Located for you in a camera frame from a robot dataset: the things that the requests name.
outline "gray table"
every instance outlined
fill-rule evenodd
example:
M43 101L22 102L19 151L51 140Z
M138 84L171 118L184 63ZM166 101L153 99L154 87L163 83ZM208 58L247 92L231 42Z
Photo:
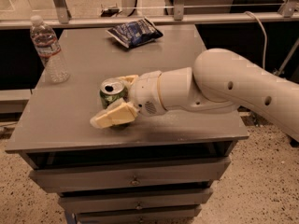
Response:
M19 153L34 169L32 179L45 191L59 193L60 205L76 213L82 223L196 216L198 204L208 198L198 185L205 181L208 189L211 180L219 179L230 162L227 156L235 142L248 137L236 111L221 115L171 111L160 117L139 116L123 130L96 130L90 125L90 118L102 109L98 91L105 79L192 66L206 49L193 25L159 29L162 38L131 50L110 38L106 29L65 30L60 42L71 78L52 85L47 76L42 76L7 144L6 152ZM67 180L77 180L77 184L72 186ZM132 190L134 186L134 192L142 193L138 197L145 198L156 196L156 192L160 196L167 193L165 185L173 187L167 194L171 200L192 190L192 196L197 193L200 201L196 205L189 205L188 198L186 203L151 203L148 208L136 208L139 213L128 204L117 210L100 204L107 202L108 194L99 190L108 189L115 198L109 199L120 203L121 196L128 201L128 187ZM161 189L150 189L153 186ZM89 193L84 196L81 191ZM138 206L140 202L130 193L130 200ZM95 200L89 203L91 196L98 208L94 209Z

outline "bottle cap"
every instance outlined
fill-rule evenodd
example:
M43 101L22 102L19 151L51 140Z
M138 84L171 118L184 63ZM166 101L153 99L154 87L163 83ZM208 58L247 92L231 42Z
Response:
M31 23L34 25L34 26L38 26L40 25L42 22L43 22L43 19L42 17L38 16L38 15L35 15L35 16L32 16L30 18L31 20Z

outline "black wire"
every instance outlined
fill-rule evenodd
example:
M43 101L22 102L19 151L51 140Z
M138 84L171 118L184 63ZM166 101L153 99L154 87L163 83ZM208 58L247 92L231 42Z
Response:
M133 11L128 15L128 17L130 17L130 16L132 16L133 15L133 13L135 12L135 10L136 10L136 7L137 7L137 1L138 0L135 0L135 5L134 5L134 9L133 9Z

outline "can lid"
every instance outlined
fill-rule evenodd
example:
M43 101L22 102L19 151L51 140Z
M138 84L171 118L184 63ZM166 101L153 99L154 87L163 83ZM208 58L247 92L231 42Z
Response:
M40 25L41 23L43 23L43 19L42 17L38 16L38 15L35 15L35 16L32 16L30 18L31 20L31 23L34 25L34 26L38 26Z
M124 89L123 82L118 78L110 78L101 84L101 92L105 94L118 94Z

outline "drawer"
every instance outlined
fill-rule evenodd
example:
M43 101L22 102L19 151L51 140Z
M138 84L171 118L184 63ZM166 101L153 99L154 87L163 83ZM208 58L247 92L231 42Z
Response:
M200 205L178 206L166 208L151 208L141 211L119 211L91 214L78 214L77 220L81 224L116 224L116 223L142 223L162 219L193 218L201 211Z
M56 152L28 153L36 169L62 169L83 166L125 164L139 161L220 158L232 141L143 147L94 148Z
M46 192L118 189L218 180L229 157L136 162L81 168L32 171L30 177Z
M89 196L63 197L59 205L68 213L92 213L114 210L142 210L153 207L206 203L212 189L200 185L182 184L147 188L115 189L89 192Z

